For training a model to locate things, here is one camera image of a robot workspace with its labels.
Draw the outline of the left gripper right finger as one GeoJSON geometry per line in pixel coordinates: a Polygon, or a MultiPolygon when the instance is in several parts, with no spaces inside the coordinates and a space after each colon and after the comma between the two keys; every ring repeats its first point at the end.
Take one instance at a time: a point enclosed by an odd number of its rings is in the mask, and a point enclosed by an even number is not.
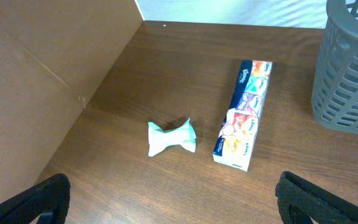
{"type": "Polygon", "coordinates": [[[358,223],[358,206],[289,171],[282,172],[275,196],[284,223],[358,223]]]}

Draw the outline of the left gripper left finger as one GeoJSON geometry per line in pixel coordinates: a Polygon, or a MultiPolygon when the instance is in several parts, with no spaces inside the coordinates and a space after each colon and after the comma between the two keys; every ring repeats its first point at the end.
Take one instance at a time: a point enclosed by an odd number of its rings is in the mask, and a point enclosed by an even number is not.
{"type": "Polygon", "coordinates": [[[65,223],[70,181],[59,173],[0,203],[0,223],[65,223]]]}

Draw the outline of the grey plastic basket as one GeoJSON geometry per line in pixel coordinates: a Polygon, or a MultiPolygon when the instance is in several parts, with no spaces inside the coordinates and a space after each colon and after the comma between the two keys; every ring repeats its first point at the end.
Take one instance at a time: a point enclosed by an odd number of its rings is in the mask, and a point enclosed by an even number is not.
{"type": "Polygon", "coordinates": [[[314,75],[313,116],[325,128],[358,134],[358,0],[328,0],[314,75]]]}

